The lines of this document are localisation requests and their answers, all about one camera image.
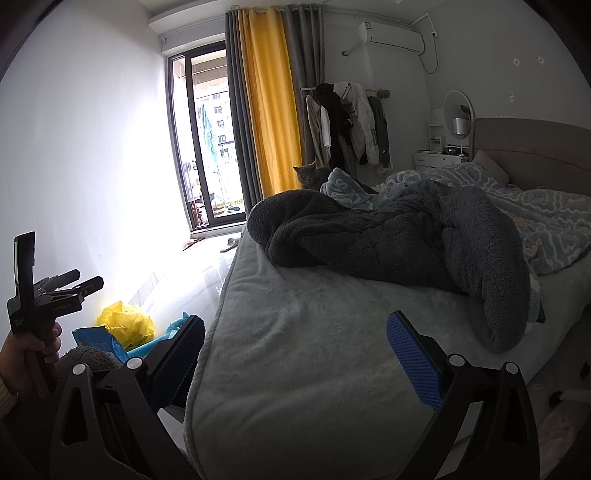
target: lampshade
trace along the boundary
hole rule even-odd
[[[470,132],[470,121],[465,118],[453,119],[453,132],[456,135],[465,137]]]

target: finger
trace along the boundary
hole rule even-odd
[[[52,353],[51,355],[47,355],[45,357],[45,363],[47,364],[56,364],[60,359],[59,353]]]
[[[43,349],[44,355],[51,355],[56,353],[61,348],[61,338],[55,338],[52,342],[48,343]]]
[[[53,326],[53,336],[54,338],[57,338],[61,335],[62,329],[61,329],[61,325],[57,322],[55,322],[54,326]]]
[[[31,332],[27,333],[19,333],[18,335],[14,335],[14,344],[17,346],[19,350],[35,350],[41,351],[45,348],[45,343]]]

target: air conditioner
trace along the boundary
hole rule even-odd
[[[388,45],[420,55],[425,50],[423,37],[412,30],[376,22],[363,22],[358,28],[364,44]]]

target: upholstered headboard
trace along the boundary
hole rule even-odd
[[[470,159],[484,150],[510,182],[591,196],[591,130],[544,120],[477,118]]]

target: white jacket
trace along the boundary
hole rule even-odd
[[[351,143],[357,158],[367,152],[370,165],[379,164],[378,139],[375,134],[374,112],[369,106],[365,89],[358,83],[335,83],[334,92],[341,97],[344,103],[350,103],[353,108],[351,113]]]

